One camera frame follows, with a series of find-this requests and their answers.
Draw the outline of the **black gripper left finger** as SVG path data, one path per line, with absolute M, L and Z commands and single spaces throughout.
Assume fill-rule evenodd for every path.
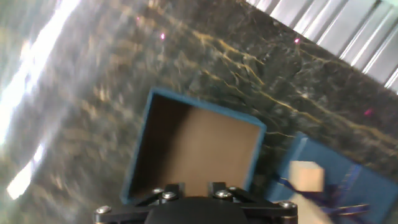
M 93 213 L 93 223 L 144 223 L 149 212 L 159 205 L 184 197 L 183 185 L 168 184 L 136 198 L 121 207 L 103 205 Z

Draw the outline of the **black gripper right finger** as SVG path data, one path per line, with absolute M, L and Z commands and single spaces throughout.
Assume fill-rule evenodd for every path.
M 224 182 L 211 182 L 208 193 L 210 197 L 234 203 L 249 217 L 297 216 L 297 206 L 291 202 L 272 203 L 239 187 L 227 187 Z

